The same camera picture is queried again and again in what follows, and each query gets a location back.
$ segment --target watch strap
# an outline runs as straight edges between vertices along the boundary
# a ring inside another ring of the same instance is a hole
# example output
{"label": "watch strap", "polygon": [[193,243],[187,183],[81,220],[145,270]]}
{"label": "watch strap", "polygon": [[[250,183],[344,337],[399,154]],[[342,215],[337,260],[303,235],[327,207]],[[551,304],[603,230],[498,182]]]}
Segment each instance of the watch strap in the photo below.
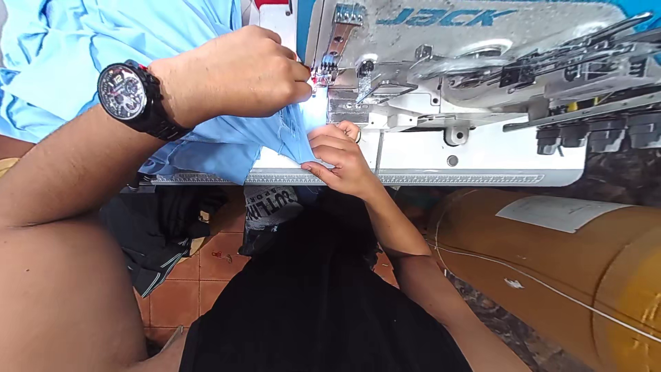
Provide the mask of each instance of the watch strap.
{"label": "watch strap", "polygon": [[146,118],[149,125],[145,126],[143,132],[169,142],[176,141],[187,135],[191,129],[184,128],[168,118],[168,114],[163,107],[161,82],[158,78],[151,75],[145,66],[137,62],[127,61],[126,63],[136,67],[143,74],[142,80],[146,85],[145,92],[147,93],[147,99],[151,101],[149,105],[149,117]]}

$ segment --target sewing machine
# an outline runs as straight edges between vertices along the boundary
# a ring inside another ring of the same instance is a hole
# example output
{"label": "sewing machine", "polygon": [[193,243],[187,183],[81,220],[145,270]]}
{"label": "sewing machine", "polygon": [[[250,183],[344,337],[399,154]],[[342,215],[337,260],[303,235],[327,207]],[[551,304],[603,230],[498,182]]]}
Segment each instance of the sewing machine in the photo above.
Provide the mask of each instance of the sewing machine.
{"label": "sewing machine", "polygon": [[[385,184],[563,186],[586,150],[661,147],[661,4],[353,1],[249,1],[242,14],[312,67],[306,114],[360,125]],[[247,180],[317,182],[269,149]]]}

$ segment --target measuring ruler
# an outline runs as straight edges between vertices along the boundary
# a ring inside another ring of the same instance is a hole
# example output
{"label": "measuring ruler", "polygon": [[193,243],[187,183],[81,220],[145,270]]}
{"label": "measuring ruler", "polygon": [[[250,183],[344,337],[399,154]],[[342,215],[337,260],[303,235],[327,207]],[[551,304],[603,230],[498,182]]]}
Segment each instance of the measuring ruler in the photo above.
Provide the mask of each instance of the measuring ruler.
{"label": "measuring ruler", "polygon": [[[507,174],[396,174],[384,169],[379,174],[384,185],[534,185],[539,183],[544,175],[507,175]],[[154,185],[219,185],[233,184],[222,178],[207,173],[178,173],[175,175],[158,175],[152,181]],[[245,185],[323,185],[318,178],[310,173],[250,173]]]}

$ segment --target black wristwatch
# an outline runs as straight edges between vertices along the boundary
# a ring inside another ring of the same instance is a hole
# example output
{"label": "black wristwatch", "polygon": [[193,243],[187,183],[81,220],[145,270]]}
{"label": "black wristwatch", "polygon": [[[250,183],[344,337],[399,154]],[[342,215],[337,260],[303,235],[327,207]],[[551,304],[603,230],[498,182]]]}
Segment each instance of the black wristwatch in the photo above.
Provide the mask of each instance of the black wristwatch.
{"label": "black wristwatch", "polygon": [[98,78],[97,89],[103,109],[138,132],[164,141],[178,140],[190,132],[168,118],[163,108],[161,82],[136,61],[105,68]]}

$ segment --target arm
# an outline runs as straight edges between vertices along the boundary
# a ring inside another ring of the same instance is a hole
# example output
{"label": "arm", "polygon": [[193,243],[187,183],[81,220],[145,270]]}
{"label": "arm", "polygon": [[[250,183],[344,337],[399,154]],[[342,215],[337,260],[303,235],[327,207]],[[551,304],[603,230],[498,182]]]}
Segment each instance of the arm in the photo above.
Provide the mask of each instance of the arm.
{"label": "arm", "polygon": [[[193,127],[219,115],[269,116],[308,98],[309,70],[279,42],[273,32],[247,27],[156,61],[150,69],[163,81],[166,111],[180,125]],[[0,226],[43,224],[97,208],[163,144],[92,108],[6,174],[0,183]]]}
{"label": "arm", "polygon": [[[192,127],[217,115],[271,115],[308,98],[309,70],[279,42],[247,27],[156,61],[150,68],[163,82],[169,116]],[[163,144],[94,107],[0,178],[3,370],[178,371],[181,340],[139,363],[144,334],[121,250],[81,216]]]}
{"label": "arm", "polygon": [[[341,127],[353,124],[343,122]],[[443,324],[475,372],[529,371],[468,307],[445,278],[418,230],[371,172],[353,138],[334,126],[310,133],[314,154],[335,168],[305,163],[329,187],[363,199],[374,232],[395,268],[402,292]]]}

